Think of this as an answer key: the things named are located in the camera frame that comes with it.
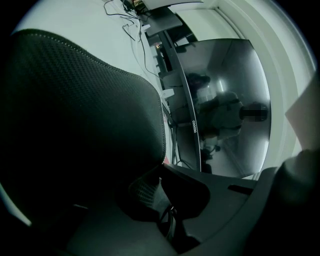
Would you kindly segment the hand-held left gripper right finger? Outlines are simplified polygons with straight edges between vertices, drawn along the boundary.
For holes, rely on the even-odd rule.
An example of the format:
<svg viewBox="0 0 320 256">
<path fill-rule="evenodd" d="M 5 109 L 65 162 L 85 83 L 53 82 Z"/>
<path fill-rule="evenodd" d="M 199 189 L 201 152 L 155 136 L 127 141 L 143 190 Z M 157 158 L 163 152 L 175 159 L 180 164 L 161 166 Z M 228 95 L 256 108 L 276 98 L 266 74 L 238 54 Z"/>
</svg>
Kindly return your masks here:
<svg viewBox="0 0 320 256">
<path fill-rule="evenodd" d="M 201 175 L 178 165 L 161 167 L 161 186 L 182 220 L 198 217 L 210 201 L 210 190 L 201 182 Z"/>
</svg>

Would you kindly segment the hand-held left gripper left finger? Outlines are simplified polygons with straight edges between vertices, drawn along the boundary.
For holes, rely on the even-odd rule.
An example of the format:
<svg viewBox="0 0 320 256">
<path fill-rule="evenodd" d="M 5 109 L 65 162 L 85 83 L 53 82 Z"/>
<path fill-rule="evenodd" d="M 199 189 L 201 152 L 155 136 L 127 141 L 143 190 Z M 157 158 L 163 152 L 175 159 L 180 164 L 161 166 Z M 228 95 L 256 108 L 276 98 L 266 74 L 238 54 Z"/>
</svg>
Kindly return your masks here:
<svg viewBox="0 0 320 256">
<path fill-rule="evenodd" d="M 150 172 L 128 188 L 129 214 L 138 221 L 161 221 L 171 206 L 171 202 L 162 187 L 162 179 L 156 172 Z"/>
</svg>

